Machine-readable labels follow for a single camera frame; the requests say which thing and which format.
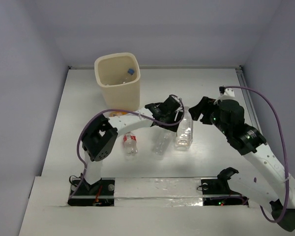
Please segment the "slim clear white-cap bottle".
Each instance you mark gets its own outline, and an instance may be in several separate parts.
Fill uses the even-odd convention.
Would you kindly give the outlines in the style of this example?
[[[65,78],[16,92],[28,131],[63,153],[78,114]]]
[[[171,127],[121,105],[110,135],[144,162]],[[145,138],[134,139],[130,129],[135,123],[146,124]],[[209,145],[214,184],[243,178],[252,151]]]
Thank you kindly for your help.
[[[159,156],[164,155],[168,146],[173,141],[174,136],[175,136],[175,133],[173,131],[165,130],[165,129],[160,130],[156,138],[156,141],[154,142],[152,152]]]

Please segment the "large clear square bottle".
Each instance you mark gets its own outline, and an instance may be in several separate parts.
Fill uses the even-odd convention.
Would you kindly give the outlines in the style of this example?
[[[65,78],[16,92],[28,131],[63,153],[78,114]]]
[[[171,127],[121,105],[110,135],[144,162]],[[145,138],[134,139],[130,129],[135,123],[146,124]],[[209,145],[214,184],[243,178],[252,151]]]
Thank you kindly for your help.
[[[174,144],[175,150],[181,151],[188,150],[193,142],[193,119],[189,107],[185,106],[184,109],[184,117],[178,126]]]

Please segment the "tall blue cap bottle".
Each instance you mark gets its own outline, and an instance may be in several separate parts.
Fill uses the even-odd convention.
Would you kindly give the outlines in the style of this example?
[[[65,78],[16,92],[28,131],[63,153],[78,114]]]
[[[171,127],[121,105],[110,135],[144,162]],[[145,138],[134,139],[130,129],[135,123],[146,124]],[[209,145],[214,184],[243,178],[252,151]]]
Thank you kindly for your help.
[[[132,81],[133,79],[133,74],[134,74],[134,70],[132,68],[129,68],[127,73],[125,74],[124,78],[122,79],[122,83],[125,84],[125,83],[129,83]]]

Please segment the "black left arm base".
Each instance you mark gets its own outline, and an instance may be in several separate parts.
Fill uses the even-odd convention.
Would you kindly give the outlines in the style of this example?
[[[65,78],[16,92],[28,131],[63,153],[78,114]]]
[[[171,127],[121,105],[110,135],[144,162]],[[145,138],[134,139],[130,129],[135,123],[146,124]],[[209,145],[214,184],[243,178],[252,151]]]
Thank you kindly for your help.
[[[80,177],[70,176],[70,193],[67,203],[73,207],[112,207],[115,204],[114,178],[102,178],[93,185],[89,185],[83,180],[82,184],[77,188]]]

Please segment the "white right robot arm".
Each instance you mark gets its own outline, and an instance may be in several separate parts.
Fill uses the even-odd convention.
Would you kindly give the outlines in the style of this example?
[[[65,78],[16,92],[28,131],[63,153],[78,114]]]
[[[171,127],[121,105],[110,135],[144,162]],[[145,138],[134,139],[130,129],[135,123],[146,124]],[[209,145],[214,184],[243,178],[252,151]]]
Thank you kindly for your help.
[[[295,230],[295,178],[279,162],[259,130],[245,123],[244,108],[233,99],[203,97],[189,113],[194,121],[217,127],[230,146],[250,162],[271,187],[266,190],[252,180],[244,182],[238,170],[226,168],[217,176],[217,189],[227,193],[237,188],[257,202],[262,212],[270,212],[272,223],[288,232]]]

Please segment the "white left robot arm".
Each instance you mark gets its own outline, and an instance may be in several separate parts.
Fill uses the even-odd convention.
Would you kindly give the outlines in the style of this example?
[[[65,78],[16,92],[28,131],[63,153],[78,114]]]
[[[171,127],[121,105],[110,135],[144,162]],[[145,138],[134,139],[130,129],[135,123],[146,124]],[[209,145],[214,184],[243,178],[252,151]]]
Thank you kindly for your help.
[[[95,115],[78,138],[77,155],[81,157],[80,147],[86,154],[85,160],[81,160],[84,170],[79,184],[88,194],[98,191],[102,162],[113,150],[118,137],[153,126],[176,131],[184,115],[184,105],[181,98],[171,94],[164,102],[150,103],[134,112],[125,111],[125,115],[104,116],[113,111],[120,112],[121,109],[108,109]]]

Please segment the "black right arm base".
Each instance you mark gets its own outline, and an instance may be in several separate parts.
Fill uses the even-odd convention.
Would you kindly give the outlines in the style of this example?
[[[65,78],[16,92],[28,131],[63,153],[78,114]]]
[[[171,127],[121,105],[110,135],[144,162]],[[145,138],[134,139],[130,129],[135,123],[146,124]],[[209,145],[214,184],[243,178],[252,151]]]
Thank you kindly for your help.
[[[197,187],[202,192],[204,206],[249,206],[248,198],[230,189],[228,181],[238,170],[228,167],[223,169],[217,177],[201,179]]]

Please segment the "cream plastic bin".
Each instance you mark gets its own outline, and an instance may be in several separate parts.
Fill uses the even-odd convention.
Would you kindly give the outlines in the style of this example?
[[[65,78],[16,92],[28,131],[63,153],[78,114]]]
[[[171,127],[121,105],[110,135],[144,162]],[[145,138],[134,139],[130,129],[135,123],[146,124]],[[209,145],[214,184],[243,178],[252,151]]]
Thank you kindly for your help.
[[[123,84],[122,79],[129,68],[135,71],[133,79]],[[139,108],[141,72],[132,53],[116,53],[97,58],[94,62],[94,73],[109,108],[130,111]]]

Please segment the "red cap clear bottle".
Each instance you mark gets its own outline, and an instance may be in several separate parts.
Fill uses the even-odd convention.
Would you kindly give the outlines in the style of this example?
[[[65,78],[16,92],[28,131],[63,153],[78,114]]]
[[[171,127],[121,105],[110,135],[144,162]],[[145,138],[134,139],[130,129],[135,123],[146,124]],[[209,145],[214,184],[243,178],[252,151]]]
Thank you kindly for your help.
[[[134,156],[138,153],[137,139],[132,132],[128,132],[123,136],[123,147],[127,155]]]

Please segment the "orange juice bottle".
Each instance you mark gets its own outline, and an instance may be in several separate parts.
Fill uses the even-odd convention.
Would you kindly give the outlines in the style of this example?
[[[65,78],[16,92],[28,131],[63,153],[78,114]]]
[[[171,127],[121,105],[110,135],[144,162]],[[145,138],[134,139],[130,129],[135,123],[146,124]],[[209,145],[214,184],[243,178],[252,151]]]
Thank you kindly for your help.
[[[128,112],[122,112],[122,111],[113,111],[110,113],[110,117],[119,117],[128,114]]]

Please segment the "silver tape strip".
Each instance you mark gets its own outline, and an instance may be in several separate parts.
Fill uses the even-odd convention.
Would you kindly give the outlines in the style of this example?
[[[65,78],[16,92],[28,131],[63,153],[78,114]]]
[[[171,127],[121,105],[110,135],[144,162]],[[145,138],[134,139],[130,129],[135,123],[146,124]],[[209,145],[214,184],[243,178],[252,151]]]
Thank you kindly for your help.
[[[201,207],[200,178],[117,178],[116,207]]]

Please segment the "aluminium side rail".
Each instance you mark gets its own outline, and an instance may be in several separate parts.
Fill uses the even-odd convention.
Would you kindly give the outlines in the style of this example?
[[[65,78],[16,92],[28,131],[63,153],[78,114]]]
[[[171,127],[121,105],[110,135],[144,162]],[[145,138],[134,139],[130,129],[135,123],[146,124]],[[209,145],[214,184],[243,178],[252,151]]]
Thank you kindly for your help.
[[[238,81],[239,81],[239,85],[241,87],[247,87],[245,77],[244,77],[244,74],[243,74],[243,71],[242,71],[242,67],[241,66],[237,67],[235,69],[235,71],[236,71],[236,75],[237,75],[237,78],[238,78]],[[251,102],[251,97],[250,97],[249,90],[243,89],[242,94],[243,94],[243,97],[244,97],[244,100],[245,100],[245,103],[246,103],[246,106],[247,106],[247,109],[248,109],[250,119],[253,120],[255,118],[255,114],[254,114],[254,108],[253,108],[253,104]]]

